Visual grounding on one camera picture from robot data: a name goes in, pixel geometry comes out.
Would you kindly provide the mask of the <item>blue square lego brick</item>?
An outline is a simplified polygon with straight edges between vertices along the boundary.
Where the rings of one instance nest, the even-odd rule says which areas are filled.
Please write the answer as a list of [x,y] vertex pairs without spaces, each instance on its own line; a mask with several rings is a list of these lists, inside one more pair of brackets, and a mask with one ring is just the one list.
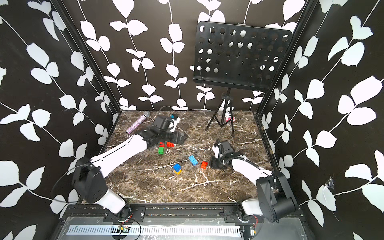
[[181,166],[179,164],[175,164],[173,166],[173,169],[174,169],[175,172],[179,172],[181,170]]

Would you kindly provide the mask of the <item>light blue long lego brick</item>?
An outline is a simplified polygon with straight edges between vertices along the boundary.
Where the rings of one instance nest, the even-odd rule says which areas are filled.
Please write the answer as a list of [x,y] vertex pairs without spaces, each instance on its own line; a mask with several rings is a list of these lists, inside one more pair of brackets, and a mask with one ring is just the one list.
[[189,156],[189,160],[193,166],[196,166],[198,164],[197,159],[193,155]]

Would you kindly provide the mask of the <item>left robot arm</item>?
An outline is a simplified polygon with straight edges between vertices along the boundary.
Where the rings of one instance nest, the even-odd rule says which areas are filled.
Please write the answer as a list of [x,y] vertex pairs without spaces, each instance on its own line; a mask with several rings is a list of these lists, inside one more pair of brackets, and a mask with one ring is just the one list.
[[74,189],[87,203],[107,209],[122,221],[128,219],[132,214],[130,205],[107,186],[105,178],[128,159],[159,143],[183,144],[188,136],[176,131],[180,120],[177,115],[159,115],[148,128],[130,136],[109,151],[90,159],[79,159],[74,167]]

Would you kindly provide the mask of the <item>bright green square lego brick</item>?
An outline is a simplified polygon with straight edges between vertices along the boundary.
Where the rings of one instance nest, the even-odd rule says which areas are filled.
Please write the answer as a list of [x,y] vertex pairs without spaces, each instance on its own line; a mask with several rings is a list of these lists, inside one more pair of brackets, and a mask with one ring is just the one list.
[[164,155],[164,147],[159,147],[158,154],[159,155]]

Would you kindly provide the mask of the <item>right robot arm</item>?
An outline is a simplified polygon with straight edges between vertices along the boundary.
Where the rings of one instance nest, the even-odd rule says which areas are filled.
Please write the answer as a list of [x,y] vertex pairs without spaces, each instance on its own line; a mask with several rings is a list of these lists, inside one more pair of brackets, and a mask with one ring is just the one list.
[[240,210],[244,215],[260,216],[273,223],[299,209],[288,180],[282,172],[272,172],[258,166],[243,153],[237,152],[229,141],[217,141],[212,149],[214,156],[209,161],[210,168],[231,169],[256,186],[257,197],[240,202]]

